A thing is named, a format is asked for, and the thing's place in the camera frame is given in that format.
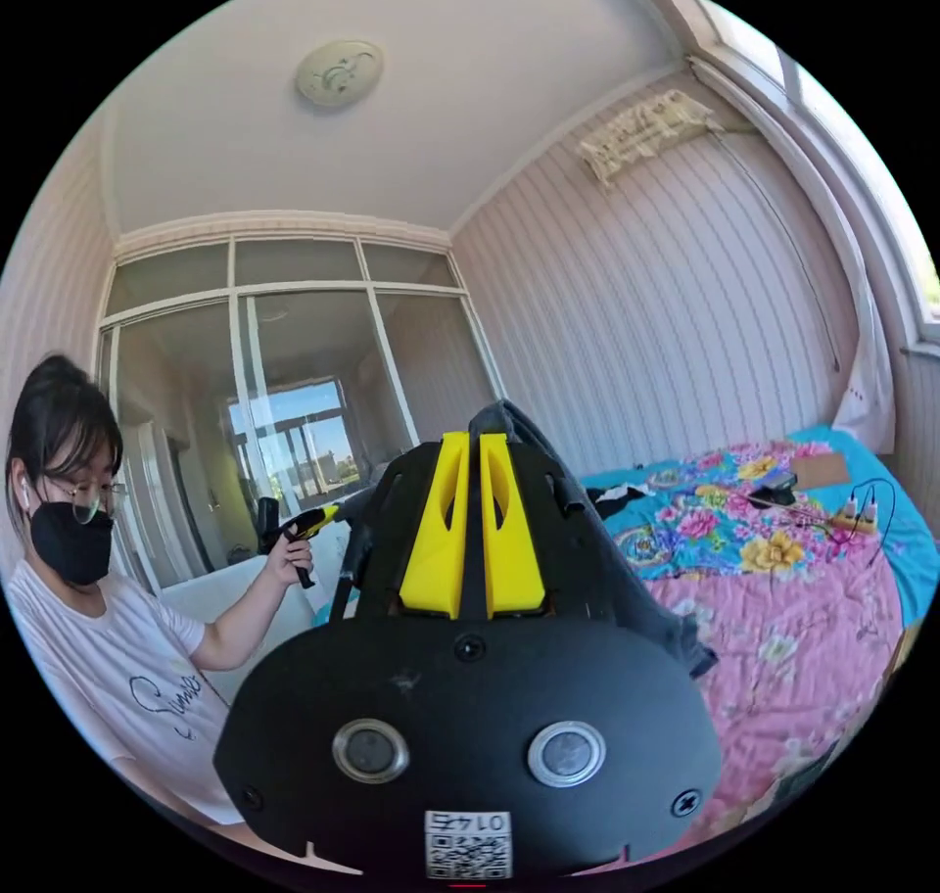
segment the dark hair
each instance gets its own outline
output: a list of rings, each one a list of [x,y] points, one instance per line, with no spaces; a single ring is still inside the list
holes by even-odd
[[[68,456],[49,463],[72,442]],[[120,468],[123,439],[108,398],[64,354],[50,354],[30,371],[13,411],[5,469],[7,510],[22,536],[23,513],[11,484],[13,460],[21,459],[35,485],[42,477],[64,478],[89,465],[102,447],[111,452],[112,474]]]

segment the screw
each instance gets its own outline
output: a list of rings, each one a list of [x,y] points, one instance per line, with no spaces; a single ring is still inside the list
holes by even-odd
[[[477,661],[487,653],[486,643],[478,635],[462,635],[454,644],[458,661]]]
[[[253,812],[259,812],[264,807],[260,792],[250,785],[242,789],[242,801],[246,808],[250,808]]]
[[[689,788],[673,802],[673,816],[675,818],[687,818],[692,812],[698,809],[701,804],[702,795],[697,789]]]

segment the ceiling light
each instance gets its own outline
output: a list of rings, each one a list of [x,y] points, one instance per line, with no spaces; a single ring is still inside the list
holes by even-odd
[[[367,41],[333,41],[307,55],[297,69],[297,89],[320,107],[343,107],[378,82],[382,51]]]

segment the black face mask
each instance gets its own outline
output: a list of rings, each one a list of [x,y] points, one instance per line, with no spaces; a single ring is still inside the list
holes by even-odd
[[[68,501],[44,501],[30,519],[39,559],[74,587],[88,587],[108,574],[114,521],[98,511],[79,524]]]

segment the woman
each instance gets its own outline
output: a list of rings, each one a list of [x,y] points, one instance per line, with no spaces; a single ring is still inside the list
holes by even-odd
[[[29,652],[76,728],[120,776],[172,811],[289,860],[235,809],[212,765],[228,707],[202,672],[256,651],[309,542],[281,537],[215,622],[189,619],[109,573],[122,439],[68,358],[29,374],[13,415],[7,504],[24,556],[6,593]],[[303,863],[330,867],[312,856]]]

